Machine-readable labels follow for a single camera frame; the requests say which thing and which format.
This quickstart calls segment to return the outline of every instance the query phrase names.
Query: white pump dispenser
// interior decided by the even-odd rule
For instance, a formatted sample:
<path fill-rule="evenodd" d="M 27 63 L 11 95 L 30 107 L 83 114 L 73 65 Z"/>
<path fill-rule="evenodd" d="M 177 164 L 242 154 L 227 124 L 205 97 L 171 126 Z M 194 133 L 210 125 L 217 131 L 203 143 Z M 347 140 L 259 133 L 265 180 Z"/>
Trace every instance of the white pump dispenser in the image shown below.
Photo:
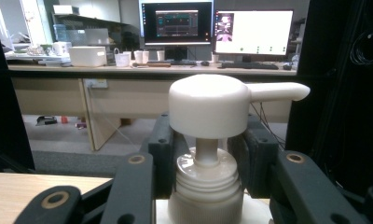
<path fill-rule="evenodd" d="M 297 83 L 244 84 L 233 77 L 195 75 L 169 90 L 171 127 L 194 136 L 196 148 L 177 159 L 176 189 L 169 200 L 173 223 L 238 223 L 242 189 L 235 159 L 218 139 L 242 133 L 249 104 L 301 100 L 310 89 Z"/>

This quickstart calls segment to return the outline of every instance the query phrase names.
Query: desk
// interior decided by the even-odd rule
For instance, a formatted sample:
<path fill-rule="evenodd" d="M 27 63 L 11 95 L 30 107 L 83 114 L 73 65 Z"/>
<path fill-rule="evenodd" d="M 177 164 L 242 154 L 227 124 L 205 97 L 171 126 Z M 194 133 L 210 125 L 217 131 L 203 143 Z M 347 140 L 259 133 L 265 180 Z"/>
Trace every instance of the desk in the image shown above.
<path fill-rule="evenodd" d="M 108 180 L 108 178 L 96 177 L 0 173 L 0 223 L 14 222 L 33 197 L 45 189 L 59 185 L 70 185 L 79 188 L 81 194 L 84 194 Z M 271 214 L 266 202 L 245 196 L 242 223 L 267 224 Z M 166 200 L 157 200 L 157 223 L 170 224 Z"/>
<path fill-rule="evenodd" d="M 169 68 L 47 67 L 10 65 L 12 82 L 22 114 L 79 116 L 87 118 L 90 147 L 99 150 L 120 125 L 119 119 L 155 119 L 168 110 L 168 91 L 180 78 L 196 74 L 220 74 L 240 80 L 254 77 L 293 77 L 296 71 L 262 69 L 218 69 L 210 66 Z M 85 78 L 106 78 L 107 89 L 87 89 Z M 290 102 L 266 103 L 272 122 L 287 122 Z"/>

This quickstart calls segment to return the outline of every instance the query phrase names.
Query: floor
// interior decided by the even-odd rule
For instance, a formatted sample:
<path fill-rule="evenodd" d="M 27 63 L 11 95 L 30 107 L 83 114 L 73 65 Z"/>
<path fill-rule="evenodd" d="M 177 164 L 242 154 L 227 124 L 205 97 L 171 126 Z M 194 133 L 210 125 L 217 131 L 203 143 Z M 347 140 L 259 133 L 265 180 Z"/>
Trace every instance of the floor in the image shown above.
<path fill-rule="evenodd" d="M 26 132 L 39 174 L 85 175 L 112 177 L 117 171 L 119 156 L 137 152 L 151 134 L 154 119 L 135 119 L 130 125 L 121 126 L 98 151 L 90 150 L 87 129 L 76 128 L 80 120 L 55 117 L 57 123 L 37 126 L 37 115 L 23 116 Z M 272 131 L 285 139 L 286 124 L 271 123 Z M 195 139 L 186 136 L 189 147 Z"/>

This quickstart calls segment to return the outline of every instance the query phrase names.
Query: white box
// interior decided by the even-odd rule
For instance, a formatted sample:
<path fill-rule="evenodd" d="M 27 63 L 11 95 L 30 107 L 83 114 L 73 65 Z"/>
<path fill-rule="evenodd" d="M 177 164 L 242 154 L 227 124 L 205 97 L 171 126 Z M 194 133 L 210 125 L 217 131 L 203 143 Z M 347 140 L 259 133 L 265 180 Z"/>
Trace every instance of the white box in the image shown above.
<path fill-rule="evenodd" d="M 71 64 L 77 67 L 98 67 L 107 63 L 105 47 L 71 47 Z"/>
<path fill-rule="evenodd" d="M 72 6 L 53 6 L 53 10 L 55 14 L 75 14 L 79 15 L 79 7 L 72 7 Z"/>

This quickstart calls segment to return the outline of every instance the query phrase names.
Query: computer monitor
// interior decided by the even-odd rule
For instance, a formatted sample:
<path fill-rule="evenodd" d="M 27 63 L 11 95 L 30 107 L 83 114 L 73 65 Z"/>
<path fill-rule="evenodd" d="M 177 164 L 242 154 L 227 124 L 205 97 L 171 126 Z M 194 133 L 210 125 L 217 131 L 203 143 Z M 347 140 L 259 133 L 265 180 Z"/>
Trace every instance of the computer monitor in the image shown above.
<path fill-rule="evenodd" d="M 214 0 L 139 0 L 139 13 L 145 47 L 207 46 L 212 42 Z"/>
<path fill-rule="evenodd" d="M 213 53 L 285 56 L 293 10 L 216 10 Z"/>

